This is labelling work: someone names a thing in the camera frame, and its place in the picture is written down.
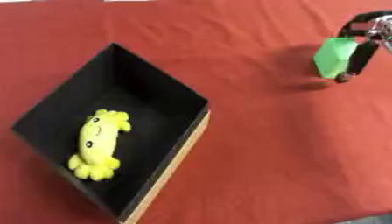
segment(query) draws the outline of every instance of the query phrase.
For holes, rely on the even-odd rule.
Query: toy face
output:
[[[82,158],[89,164],[100,164],[115,151],[118,122],[104,113],[89,117],[80,130],[79,148]]]

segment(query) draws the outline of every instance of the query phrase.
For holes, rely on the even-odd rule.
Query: plush toy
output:
[[[129,132],[131,125],[125,112],[98,109],[87,118],[80,130],[79,154],[68,161],[69,169],[79,179],[100,181],[110,179],[120,167],[120,160],[113,157],[118,131]]]

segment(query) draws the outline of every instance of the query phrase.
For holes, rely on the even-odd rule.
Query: green object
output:
[[[357,45],[355,38],[327,39],[314,55],[314,62],[320,76],[334,79],[338,74],[344,72]]]

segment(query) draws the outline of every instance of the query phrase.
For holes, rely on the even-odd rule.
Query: red fabric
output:
[[[27,109],[109,42],[211,100],[206,134],[141,223],[330,223],[392,208],[392,56],[344,85],[311,58],[390,0],[0,3],[2,223],[111,223],[14,136]]]

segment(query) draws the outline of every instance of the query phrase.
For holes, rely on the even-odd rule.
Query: box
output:
[[[132,131],[117,139],[122,165],[110,180],[76,178],[67,160],[97,109],[126,111]],[[32,148],[99,207],[136,223],[205,130],[208,101],[119,45],[112,44],[13,126]]]
[[[357,46],[355,38],[328,38],[314,56],[320,76],[334,79],[346,71],[350,56]]]

